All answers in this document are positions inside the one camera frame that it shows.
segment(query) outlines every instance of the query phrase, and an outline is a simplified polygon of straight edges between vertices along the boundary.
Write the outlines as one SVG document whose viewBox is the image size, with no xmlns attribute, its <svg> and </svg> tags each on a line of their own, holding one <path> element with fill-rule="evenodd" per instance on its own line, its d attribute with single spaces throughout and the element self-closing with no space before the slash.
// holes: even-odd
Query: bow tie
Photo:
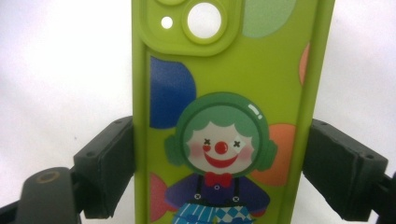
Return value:
<svg viewBox="0 0 396 224">
<path fill-rule="evenodd" d="M 231 185 L 231 180 L 233 176 L 229 173 L 225 173 L 222 175 L 216 175 L 215 173 L 208 172 L 205 174 L 205 184 L 209 187 L 213 187 L 217 184 L 223 186 L 224 188 L 228 188 Z"/>
</svg>

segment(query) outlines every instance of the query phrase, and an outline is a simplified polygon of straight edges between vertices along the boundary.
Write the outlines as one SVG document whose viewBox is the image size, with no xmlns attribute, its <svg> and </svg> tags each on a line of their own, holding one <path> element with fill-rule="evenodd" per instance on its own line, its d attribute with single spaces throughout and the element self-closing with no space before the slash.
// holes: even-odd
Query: clown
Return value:
<svg viewBox="0 0 396 224">
<path fill-rule="evenodd" d="M 195 100 L 165 150 L 171 163 L 193 171 L 165 193 L 178 209 L 172 223 L 253 223 L 265 213 L 270 198 L 246 175 L 270 168 L 276 145 L 264 114 L 247 98 L 219 92 Z"/>
</svg>

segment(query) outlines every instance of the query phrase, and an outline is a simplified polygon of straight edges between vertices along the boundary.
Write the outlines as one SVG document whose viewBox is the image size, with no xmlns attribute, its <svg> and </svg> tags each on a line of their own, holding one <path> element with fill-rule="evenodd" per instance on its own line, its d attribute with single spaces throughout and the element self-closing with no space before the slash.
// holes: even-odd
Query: white wall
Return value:
<svg viewBox="0 0 396 224">
<path fill-rule="evenodd" d="M 396 2 L 338 0 L 318 93 L 322 119 L 396 171 Z M 132 114 L 129 1 L 0 2 L 0 206 L 23 181 Z M 134 223 L 133 181 L 115 217 Z M 293 224 L 345 223 L 302 178 Z M 375 223 L 375 216 L 370 219 Z"/>
</svg>

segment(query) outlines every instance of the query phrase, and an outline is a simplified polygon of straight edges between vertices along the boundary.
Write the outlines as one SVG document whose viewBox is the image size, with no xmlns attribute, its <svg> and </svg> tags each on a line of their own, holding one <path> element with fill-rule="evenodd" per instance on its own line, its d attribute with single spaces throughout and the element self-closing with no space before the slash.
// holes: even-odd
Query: black clamp arm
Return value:
<svg viewBox="0 0 396 224">
<path fill-rule="evenodd" d="M 396 223 L 396 174 L 385 175 L 388 160 L 320 120 L 313 120 L 305 152 L 305 177 L 330 207 L 348 221 Z"/>
<path fill-rule="evenodd" d="M 0 208 L 0 224 L 76 224 L 114 215 L 134 174 L 132 117 L 109 124 L 74 156 L 72 169 L 56 167 L 29 177 L 18 202 Z"/>
</svg>

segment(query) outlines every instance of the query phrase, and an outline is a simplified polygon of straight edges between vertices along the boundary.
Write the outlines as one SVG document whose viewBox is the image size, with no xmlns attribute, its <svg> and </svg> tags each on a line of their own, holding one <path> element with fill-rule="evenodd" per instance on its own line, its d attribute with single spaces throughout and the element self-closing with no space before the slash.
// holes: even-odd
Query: lime green phone case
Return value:
<svg viewBox="0 0 396 224">
<path fill-rule="evenodd" d="M 333 0 L 133 0 L 135 223 L 290 223 Z"/>
</svg>

